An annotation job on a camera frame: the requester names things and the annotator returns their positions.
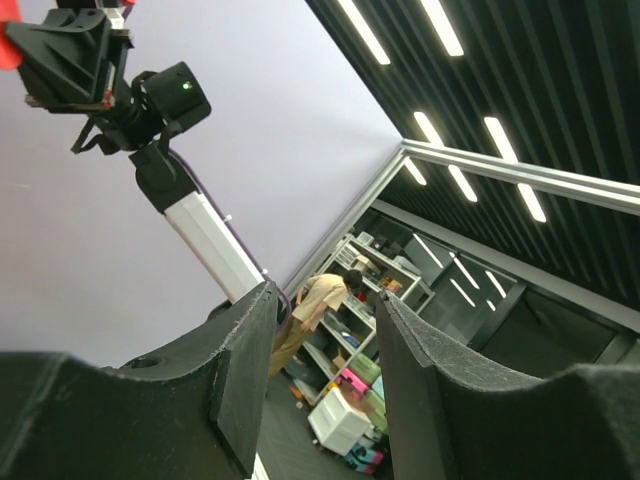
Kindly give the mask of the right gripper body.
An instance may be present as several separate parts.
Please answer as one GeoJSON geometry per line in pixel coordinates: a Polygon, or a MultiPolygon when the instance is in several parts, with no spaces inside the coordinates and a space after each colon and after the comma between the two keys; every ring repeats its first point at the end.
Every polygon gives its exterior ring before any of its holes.
{"type": "Polygon", "coordinates": [[[51,114],[85,115],[72,150],[99,147],[106,155],[169,141],[211,113],[184,62],[125,78],[133,35],[130,4],[58,4],[41,23],[11,22],[6,33],[22,54],[14,71],[25,102],[51,114]]]}

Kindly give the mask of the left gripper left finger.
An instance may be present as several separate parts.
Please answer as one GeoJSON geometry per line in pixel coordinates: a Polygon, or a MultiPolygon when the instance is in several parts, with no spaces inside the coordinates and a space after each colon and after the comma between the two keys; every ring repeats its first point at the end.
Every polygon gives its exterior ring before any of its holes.
{"type": "Polygon", "coordinates": [[[264,282],[120,368],[59,352],[1,356],[5,479],[248,479],[278,293],[264,282]]]}

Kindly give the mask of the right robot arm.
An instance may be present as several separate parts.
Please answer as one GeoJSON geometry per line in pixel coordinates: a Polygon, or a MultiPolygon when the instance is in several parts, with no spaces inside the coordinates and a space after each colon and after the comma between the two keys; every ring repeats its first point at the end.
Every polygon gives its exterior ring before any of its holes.
{"type": "Polygon", "coordinates": [[[84,115],[75,154],[126,152],[139,189],[236,303],[268,275],[237,238],[188,163],[171,146],[212,112],[185,62],[125,78],[131,1],[58,1],[41,23],[1,4],[1,67],[15,70],[25,102],[51,114],[84,115]]]}

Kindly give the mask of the red goblet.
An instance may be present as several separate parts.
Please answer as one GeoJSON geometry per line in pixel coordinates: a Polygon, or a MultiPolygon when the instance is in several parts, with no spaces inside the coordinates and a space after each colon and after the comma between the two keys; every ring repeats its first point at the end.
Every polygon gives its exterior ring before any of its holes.
{"type": "Polygon", "coordinates": [[[17,0],[1,0],[0,27],[1,50],[0,67],[3,71],[12,71],[18,68],[22,62],[21,52],[14,46],[6,33],[6,27],[11,22],[21,22],[22,16],[17,0]]]}

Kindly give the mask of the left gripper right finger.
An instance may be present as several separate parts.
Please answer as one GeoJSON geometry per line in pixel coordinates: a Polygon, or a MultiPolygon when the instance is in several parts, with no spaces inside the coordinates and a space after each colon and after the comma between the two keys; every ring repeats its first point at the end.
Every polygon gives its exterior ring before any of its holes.
{"type": "Polygon", "coordinates": [[[579,364],[548,379],[473,351],[390,292],[375,309],[398,479],[635,479],[639,370],[579,364]]]}

